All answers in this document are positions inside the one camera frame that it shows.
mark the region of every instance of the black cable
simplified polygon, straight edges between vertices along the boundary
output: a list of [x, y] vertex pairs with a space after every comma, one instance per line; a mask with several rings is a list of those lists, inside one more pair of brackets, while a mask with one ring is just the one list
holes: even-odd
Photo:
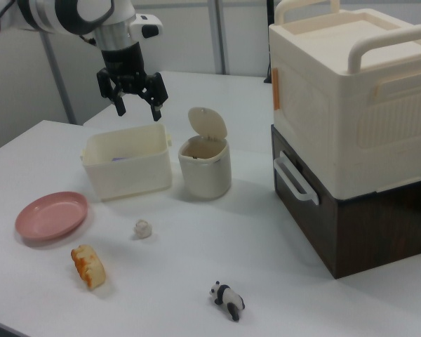
[[6, 11], [15, 3], [15, 0], [11, 0], [8, 4], [0, 11], [0, 18], [6, 13]]
[[95, 46], [95, 47], [97, 46], [97, 41], [94, 38], [86, 39], [83, 35], [79, 35], [79, 37], [81, 38], [81, 40], [83, 40], [87, 44], [91, 44], [92, 46]]
[[[267, 22], [268, 22], [268, 27], [274, 24], [274, 1], [273, 0], [267, 0]], [[267, 78], [264, 80], [264, 83], [272, 82], [272, 58], [269, 52], [270, 52], [270, 48], [268, 44], [269, 64], [268, 64], [268, 70], [267, 70]]]

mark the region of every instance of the white storage box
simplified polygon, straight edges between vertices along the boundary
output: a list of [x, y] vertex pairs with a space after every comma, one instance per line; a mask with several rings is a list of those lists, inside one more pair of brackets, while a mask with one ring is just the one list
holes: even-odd
[[162, 124], [94, 135], [87, 141], [82, 162], [101, 199], [162, 190], [172, 183]]
[[421, 180], [421, 25], [372, 10], [269, 28], [274, 126], [336, 199]]

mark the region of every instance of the table surface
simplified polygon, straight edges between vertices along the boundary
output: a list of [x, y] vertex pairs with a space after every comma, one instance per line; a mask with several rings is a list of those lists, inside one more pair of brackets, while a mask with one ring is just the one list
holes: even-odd
[[[221, 78], [228, 88], [262, 81], [199, 78], [197, 86]], [[219, 102], [241, 99], [221, 95]], [[258, 99], [244, 96], [253, 107], [261, 105]], [[132, 99], [125, 101], [131, 108]], [[216, 110], [229, 113], [218, 104]], [[102, 130], [113, 129], [110, 111], [93, 123], [102, 119]], [[166, 104], [165, 117], [168, 112]], [[239, 130], [228, 127], [229, 135], [258, 127], [259, 111], [234, 113], [245, 122]], [[272, 118], [263, 119], [270, 124]], [[117, 115], [113, 120], [121, 125]], [[421, 336], [421, 255], [334, 280], [276, 196], [263, 139], [247, 150], [233, 146], [231, 189], [219, 199], [198, 201], [184, 190], [176, 150], [190, 132], [176, 131], [167, 118], [164, 123], [173, 138], [173, 186], [108, 202], [97, 199], [79, 159], [86, 140], [102, 132], [98, 128], [44, 121], [0, 149], [1, 326], [31, 337]], [[14, 229], [19, 212], [63, 190], [86, 196], [85, 222], [60, 239], [22, 240]], [[133, 234], [140, 218], [154, 228], [144, 240]], [[105, 284], [93, 291], [70, 258], [80, 244], [92, 245], [107, 271]], [[212, 302], [208, 292], [217, 280], [243, 297], [239, 323]]]

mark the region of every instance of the toy bread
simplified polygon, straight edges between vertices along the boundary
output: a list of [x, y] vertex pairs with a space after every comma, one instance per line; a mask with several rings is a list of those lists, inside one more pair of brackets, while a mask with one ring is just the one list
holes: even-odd
[[82, 244], [77, 249], [73, 249], [70, 255], [79, 276], [87, 283], [90, 290], [105, 282], [105, 269], [91, 246]]

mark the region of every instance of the toy panda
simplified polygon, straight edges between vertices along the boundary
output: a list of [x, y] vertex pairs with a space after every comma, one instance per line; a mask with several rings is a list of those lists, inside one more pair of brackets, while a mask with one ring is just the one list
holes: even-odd
[[235, 322], [239, 321], [239, 310], [245, 309], [245, 303], [240, 295], [229, 288], [226, 284], [220, 285], [219, 281], [216, 281], [216, 283], [212, 286], [209, 294], [215, 299], [215, 304], [225, 304], [232, 316], [232, 319]]

